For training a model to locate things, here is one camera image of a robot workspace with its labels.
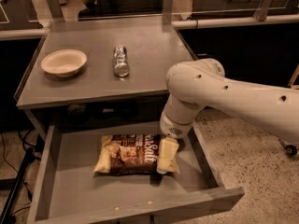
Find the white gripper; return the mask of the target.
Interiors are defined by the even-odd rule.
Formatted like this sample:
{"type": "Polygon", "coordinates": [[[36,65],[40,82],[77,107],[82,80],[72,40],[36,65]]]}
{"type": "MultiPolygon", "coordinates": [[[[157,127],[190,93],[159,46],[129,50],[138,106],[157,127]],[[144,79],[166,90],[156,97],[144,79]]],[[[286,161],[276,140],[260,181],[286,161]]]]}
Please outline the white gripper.
{"type": "Polygon", "coordinates": [[[178,152],[178,141],[176,139],[181,139],[188,134],[195,117],[202,110],[201,105],[182,102],[174,95],[169,95],[160,118],[160,129],[164,135],[169,137],[165,137],[160,141],[156,168],[159,174],[179,172],[176,161],[178,152]]]}

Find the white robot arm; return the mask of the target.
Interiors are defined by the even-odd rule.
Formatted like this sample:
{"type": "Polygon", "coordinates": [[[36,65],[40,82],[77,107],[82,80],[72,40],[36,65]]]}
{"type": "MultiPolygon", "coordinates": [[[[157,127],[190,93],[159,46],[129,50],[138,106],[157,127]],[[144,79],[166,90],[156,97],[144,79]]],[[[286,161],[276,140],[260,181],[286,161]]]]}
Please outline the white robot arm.
{"type": "Polygon", "coordinates": [[[297,154],[299,90],[229,79],[214,59],[177,63],[165,82],[169,97],[160,118],[163,134],[185,137],[208,106],[279,137],[289,156],[297,154]]]}

